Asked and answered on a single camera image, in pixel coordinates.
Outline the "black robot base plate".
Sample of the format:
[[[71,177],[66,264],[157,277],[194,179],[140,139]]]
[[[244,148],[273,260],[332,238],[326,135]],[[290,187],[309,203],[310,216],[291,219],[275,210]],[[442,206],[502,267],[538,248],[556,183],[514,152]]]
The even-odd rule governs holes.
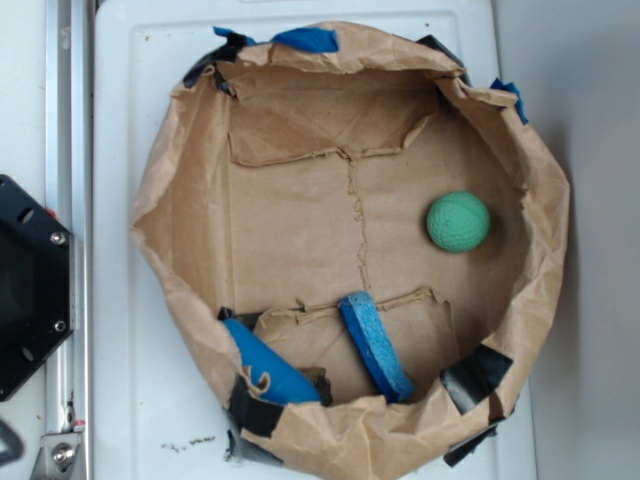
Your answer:
[[[73,235],[1,176],[1,400],[10,400],[71,333]]]

